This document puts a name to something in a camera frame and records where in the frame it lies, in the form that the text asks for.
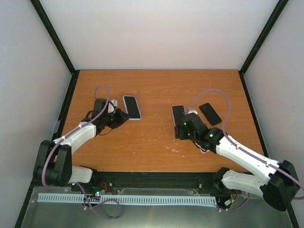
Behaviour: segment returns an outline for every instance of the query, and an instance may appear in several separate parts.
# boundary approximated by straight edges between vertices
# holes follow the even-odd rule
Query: black metal frame
[[[79,70],[75,70],[73,67],[73,64],[71,63],[61,41],[59,40],[58,35],[56,34],[50,20],[48,19],[48,16],[46,15],[46,12],[44,11],[41,3],[39,0],[31,0],[31,3],[33,4],[35,10],[37,11],[37,14],[39,15],[42,23],[44,24],[45,28],[47,29],[49,35],[51,36],[55,46],[57,47],[59,53],[61,54],[67,68],[71,72],[71,80],[69,83],[68,90],[66,92],[66,96],[64,99],[64,102],[62,104],[62,108],[59,114],[58,120],[60,121],[58,131],[53,134],[53,139],[58,138],[61,136],[64,124],[66,121],[67,113],[69,110],[69,106],[73,97],[74,89],[77,83],[78,75],[79,75]],[[257,52],[259,51],[260,47],[262,46],[263,42],[265,41],[266,37],[268,36],[270,30],[274,26],[276,20],[280,16],[281,12],[283,11],[284,7],[288,3],[288,0],[279,0],[276,7],[274,8],[272,14],[270,15],[267,23],[265,24],[262,32],[260,33],[258,39],[256,40],[252,50],[250,51],[248,57],[246,58],[242,68],[239,70],[239,75],[240,75],[240,80],[242,82],[244,92],[249,104],[249,108],[256,126],[257,134],[260,139],[261,145],[263,152],[266,157],[268,157],[268,152],[265,146],[265,142],[261,133],[261,129],[259,127],[258,121],[257,121],[257,116],[254,111],[253,104],[251,102],[251,98],[246,86],[246,82],[244,79],[244,75],[246,71],[248,70],[250,64],[252,63],[253,59],[255,58]],[[211,183],[208,183],[205,188],[200,188],[200,184],[207,183],[208,179],[213,175],[214,173],[211,172],[206,172],[206,173],[161,173],[161,172],[151,172],[151,173],[134,173],[134,172],[98,172],[98,175],[100,177],[103,177],[103,179],[107,179],[107,182],[112,183],[112,186],[110,187],[110,190],[116,191],[121,188],[125,187],[140,187],[143,188],[145,187],[163,187],[167,188],[168,183],[169,185],[175,186],[176,188],[188,188],[188,189],[193,189],[197,190],[200,193],[209,193],[212,195],[216,196],[223,196],[220,193],[215,194],[215,192],[212,191]],[[33,186],[31,185],[29,188],[29,192],[27,194],[27,197],[24,201],[24,205],[21,209],[18,221],[16,223],[15,227],[20,227],[23,221],[23,217],[25,215],[25,211],[27,208],[27,205],[29,203],[29,195],[31,194]],[[294,211],[292,206],[287,209],[291,223],[294,228],[298,228],[299,225],[297,223]]]

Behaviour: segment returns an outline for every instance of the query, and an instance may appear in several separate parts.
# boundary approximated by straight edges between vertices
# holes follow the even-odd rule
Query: white wall
[[[0,5],[0,227],[11,228],[70,74],[29,0]]]
[[[277,0],[42,0],[77,69],[240,69]]]
[[[304,182],[303,11],[304,1],[289,1],[245,74],[270,156],[292,162],[301,182]],[[304,227],[304,201],[294,201],[293,206],[300,227]]]

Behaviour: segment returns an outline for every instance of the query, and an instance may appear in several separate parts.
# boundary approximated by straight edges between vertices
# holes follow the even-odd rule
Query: white cable tray
[[[133,195],[102,195],[100,199],[90,199],[90,203],[100,203],[104,200],[115,199],[122,205],[168,206],[187,205],[214,207],[215,197],[211,196],[133,196]],[[48,203],[83,203],[83,194],[39,193],[37,202]]]

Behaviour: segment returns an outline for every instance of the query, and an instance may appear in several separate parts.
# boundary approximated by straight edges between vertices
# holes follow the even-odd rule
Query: phone screen
[[[134,96],[123,96],[125,110],[128,113],[129,119],[140,120],[141,113]]]

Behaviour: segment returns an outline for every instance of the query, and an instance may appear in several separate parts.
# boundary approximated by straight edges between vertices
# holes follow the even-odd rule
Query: tabletop
[[[128,120],[109,134],[87,141],[73,154],[73,165],[99,171],[217,171],[228,167],[245,169],[233,161],[212,152],[202,154],[190,140],[175,139],[171,107],[189,107],[193,99],[206,89],[225,92],[231,112],[225,130],[241,144],[263,154],[257,130],[248,106],[237,70],[81,70],[63,134],[74,129],[93,109],[94,90],[105,85],[110,99],[118,101],[125,111],[123,96],[136,97],[141,120]],[[97,91],[106,98],[105,91]],[[224,120],[228,104],[219,92],[202,95],[193,108],[208,127],[211,127],[199,106],[210,103]]]

